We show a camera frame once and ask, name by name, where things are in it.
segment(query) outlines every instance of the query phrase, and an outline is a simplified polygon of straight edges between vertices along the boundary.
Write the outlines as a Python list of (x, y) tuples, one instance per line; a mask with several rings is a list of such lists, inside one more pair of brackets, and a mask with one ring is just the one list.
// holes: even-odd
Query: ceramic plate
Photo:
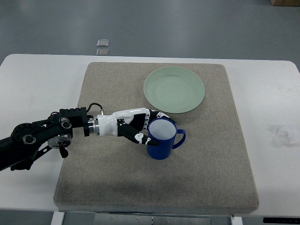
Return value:
[(204, 85), (192, 71), (164, 67), (152, 72), (144, 82), (144, 94), (157, 109), (167, 113), (185, 113), (204, 98)]

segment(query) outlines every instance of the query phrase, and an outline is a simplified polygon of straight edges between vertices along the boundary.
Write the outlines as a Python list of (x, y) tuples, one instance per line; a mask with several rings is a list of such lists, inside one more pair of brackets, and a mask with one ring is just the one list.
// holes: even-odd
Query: robotic hand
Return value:
[[(92, 105), (101, 108), (100, 115), (87, 114)], [(8, 167), (11, 167), (11, 170), (29, 170), (35, 160), (52, 148), (59, 149), (61, 156), (66, 158), (66, 147), (71, 144), (73, 128), (83, 127), (84, 136), (92, 133), (99, 136), (124, 136), (135, 143), (159, 145), (156, 140), (140, 132), (148, 129), (152, 120), (161, 117), (172, 120), (162, 112), (146, 108), (104, 115), (102, 106), (97, 103), (92, 103), (88, 109), (60, 109), (60, 112), (51, 113), (46, 120), (16, 126), (10, 137), (0, 140), (0, 171)], [(48, 146), (39, 150), (45, 142), (48, 142)]]

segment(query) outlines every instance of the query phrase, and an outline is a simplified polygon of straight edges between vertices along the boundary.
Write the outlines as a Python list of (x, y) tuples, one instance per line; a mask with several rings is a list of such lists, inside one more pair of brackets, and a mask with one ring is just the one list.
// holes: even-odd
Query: small square object on floor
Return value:
[(101, 40), (98, 40), (97, 42), (97, 47), (108, 47), (109, 45), (109, 40), (107, 39), (101, 39)]
[(109, 49), (97, 49), (97, 55), (108, 55)]

